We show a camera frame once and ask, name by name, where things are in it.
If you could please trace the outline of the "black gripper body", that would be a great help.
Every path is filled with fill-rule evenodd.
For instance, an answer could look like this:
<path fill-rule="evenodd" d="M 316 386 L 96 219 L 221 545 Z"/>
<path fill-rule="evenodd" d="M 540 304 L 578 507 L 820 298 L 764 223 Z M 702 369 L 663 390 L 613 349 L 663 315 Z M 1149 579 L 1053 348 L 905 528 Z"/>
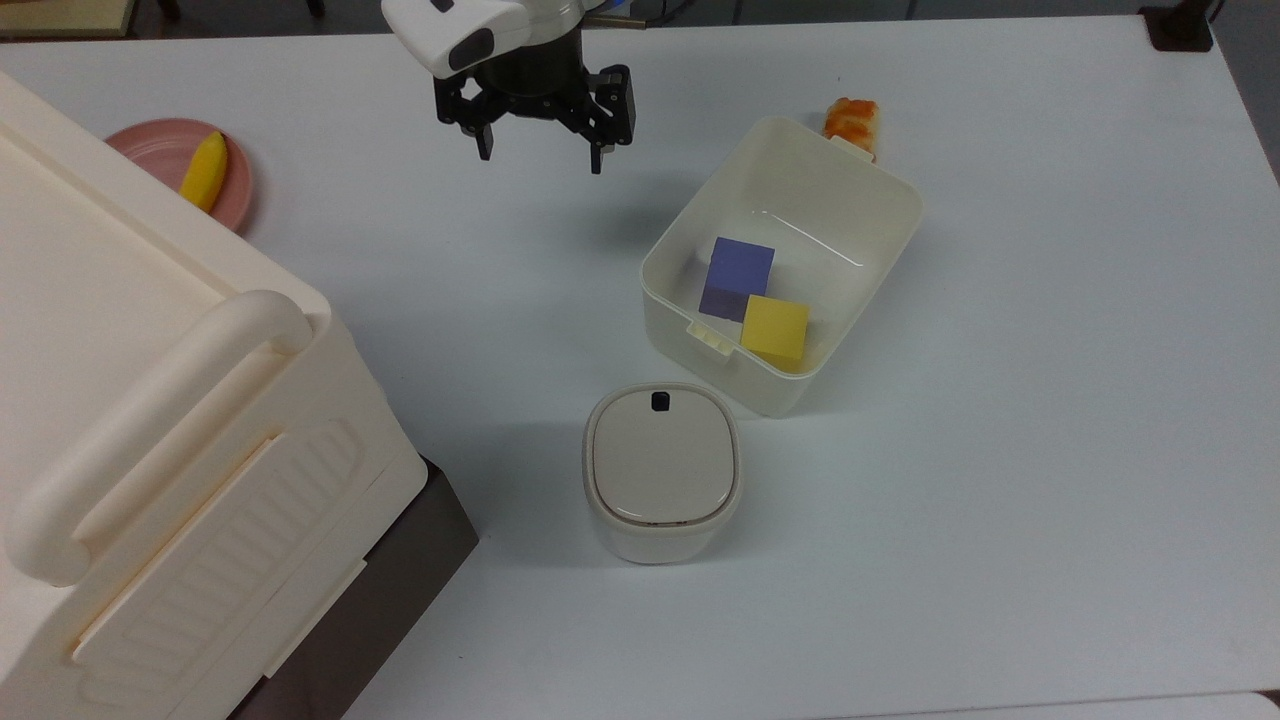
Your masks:
<path fill-rule="evenodd" d="M 590 120 L 580 29 L 480 63 L 477 85 L 485 120 L 507 115 L 559 123 Z"/>

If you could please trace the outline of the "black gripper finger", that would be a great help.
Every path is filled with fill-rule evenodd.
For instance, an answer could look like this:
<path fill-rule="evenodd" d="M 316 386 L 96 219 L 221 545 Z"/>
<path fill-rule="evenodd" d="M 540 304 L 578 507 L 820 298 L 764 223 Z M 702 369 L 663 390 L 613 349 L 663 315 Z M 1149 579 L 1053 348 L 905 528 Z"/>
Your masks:
<path fill-rule="evenodd" d="M 605 67 L 582 69 L 564 100 L 564 126 L 588 141 L 590 172 L 599 176 L 604 156 L 634 141 L 636 110 L 630 69 Z"/>
<path fill-rule="evenodd" d="M 489 161 L 494 146 L 492 126 L 498 119 L 498 108 L 492 106 L 492 97 L 485 90 L 474 97 L 465 97 L 467 81 L 466 76 L 433 79 L 436 118 L 445 126 L 457 126 L 476 143 L 480 159 Z"/>

